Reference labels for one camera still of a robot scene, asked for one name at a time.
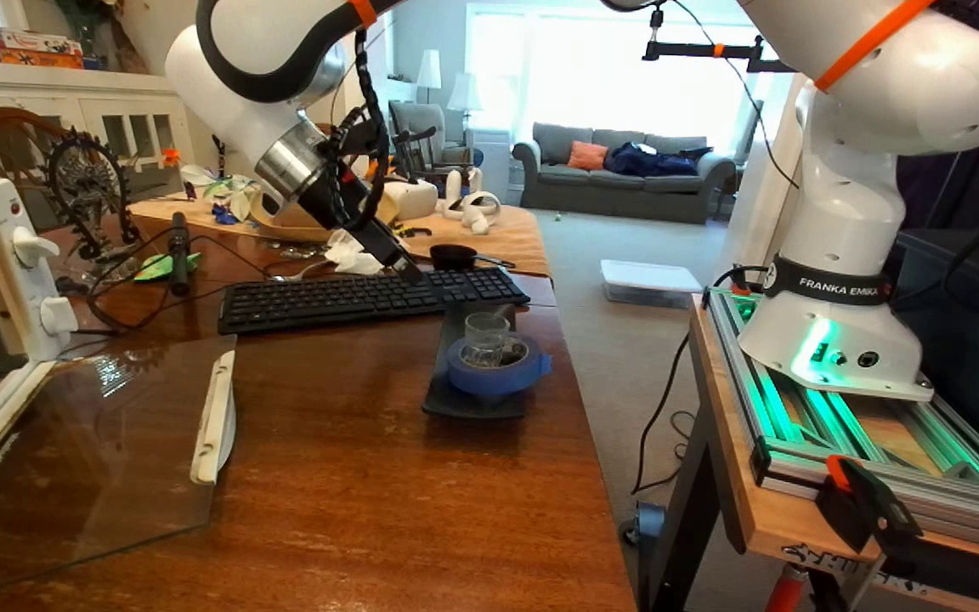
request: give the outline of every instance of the window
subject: window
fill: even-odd
[[[660,42],[752,44],[758,28],[733,0],[693,11],[674,4]],[[612,13],[584,4],[468,4],[468,72],[479,77],[472,121],[522,133],[531,121],[570,121],[647,133],[702,133],[732,148],[745,113],[741,77],[714,59],[641,60],[648,11]]]

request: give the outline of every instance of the black keyboard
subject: black keyboard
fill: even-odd
[[[401,276],[321,276],[303,283],[243,283],[224,292],[219,332],[267,332],[360,318],[431,315],[464,301],[512,301],[531,295],[504,268]]]

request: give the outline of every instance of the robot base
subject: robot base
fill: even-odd
[[[927,401],[922,344],[888,307],[840,307],[794,292],[758,299],[737,346],[802,386]]]

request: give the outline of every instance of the gear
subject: gear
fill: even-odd
[[[114,157],[89,133],[72,129],[47,154],[47,191],[79,233],[74,252],[82,259],[102,259],[112,244],[110,227],[120,232],[120,244],[140,242],[140,227],[124,212],[124,181]]]

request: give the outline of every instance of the grey sofa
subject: grey sofa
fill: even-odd
[[[648,141],[660,154],[702,148],[702,135],[651,135],[626,129],[581,129],[534,121],[534,138],[512,141],[512,157],[522,162],[522,207],[619,213],[619,218],[664,218],[702,224],[717,213],[717,199],[733,182],[733,158],[702,154],[697,173],[626,175],[612,170],[568,167],[570,141],[601,141],[609,148],[622,141]]]

